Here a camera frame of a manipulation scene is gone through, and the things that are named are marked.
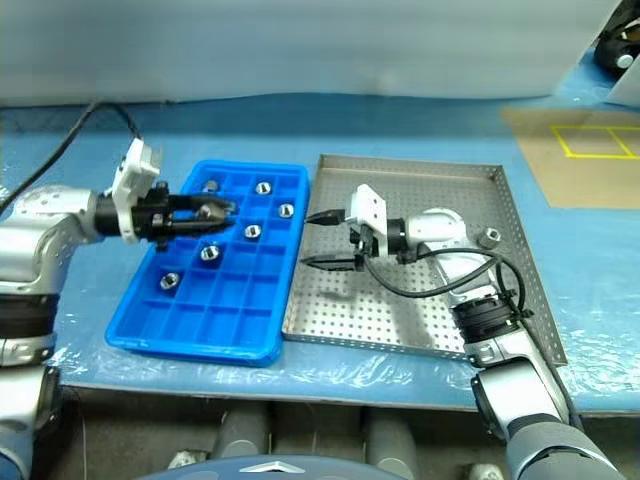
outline black cable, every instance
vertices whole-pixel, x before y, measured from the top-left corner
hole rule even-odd
[[[27,177],[26,180],[24,180],[13,192],[9,194],[9,196],[2,203],[0,203],[0,215],[2,215],[2,213],[7,209],[9,205],[13,203],[16,198],[22,195],[22,193],[26,189],[33,185],[47,170],[49,170],[58,161],[58,159],[60,159],[60,157],[62,157],[67,148],[69,148],[69,145],[71,145],[71,142],[73,142],[73,140],[78,135],[78,132],[86,123],[87,119],[93,112],[101,108],[110,108],[114,110],[120,117],[124,119],[133,136],[136,138],[142,138],[142,136],[140,135],[140,130],[138,130],[135,122],[126,112],[126,110],[120,105],[111,102],[93,102],[87,107],[84,112],[82,112],[80,118],[78,118],[75,125],[71,127],[69,133],[67,133],[66,137],[62,140],[58,148],[55,149],[55,151],[51,154],[47,161],[44,162],[29,177]]]
[[[488,262],[485,262],[480,267],[476,268],[473,272],[468,273],[464,277],[460,277],[458,280],[455,280],[451,283],[447,283],[442,287],[437,287],[432,290],[425,290],[422,292],[411,292],[409,290],[402,290],[401,288],[398,288],[395,285],[392,285],[387,280],[382,278],[382,275],[380,275],[380,272],[378,272],[373,268],[373,265],[371,264],[371,259],[367,255],[364,256],[364,264],[367,267],[367,270],[369,270],[369,273],[371,273],[371,276],[375,278],[380,285],[382,285],[384,288],[386,288],[390,292],[406,298],[428,298],[428,297],[435,297],[437,295],[442,295],[443,293],[450,292],[451,290],[455,290],[456,288],[459,288],[462,285],[476,279],[477,277],[482,275],[484,272],[489,270],[491,267],[493,267],[496,263],[497,263],[497,260],[492,258]]]

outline plastic sheet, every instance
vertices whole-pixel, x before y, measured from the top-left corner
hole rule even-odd
[[[556,97],[449,102],[325,95],[265,96],[131,107],[146,140],[164,150],[176,190],[203,158],[304,164],[339,152],[461,163],[501,163],[520,211],[570,366],[561,369],[582,410],[640,407],[640,212],[548,207],[503,124],[504,106],[601,106],[610,84],[588,65]],[[5,110],[3,183],[14,187],[53,150],[77,109]],[[101,112],[45,181],[104,189],[128,138]],[[474,408],[464,362],[285,342],[269,368],[142,356],[108,347],[104,330],[146,245],[118,239],[77,251],[62,293],[53,363],[72,385],[236,397],[324,399]]]

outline stainless steel tray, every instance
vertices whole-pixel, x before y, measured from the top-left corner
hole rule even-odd
[[[471,239],[487,226],[497,228],[502,242],[496,251],[513,260],[524,276],[527,308],[536,314],[531,325],[555,362],[566,364],[501,166],[322,155],[308,212],[345,207],[361,183],[385,198],[390,218],[446,207],[462,215]],[[350,252],[348,238],[346,225],[307,225],[299,257]],[[379,265],[404,289],[437,286],[427,262],[403,267],[387,259]],[[513,285],[513,279],[507,283]],[[367,272],[323,272],[298,263],[283,332],[289,340],[462,359],[462,339],[446,302],[446,296],[413,300],[393,295]]]

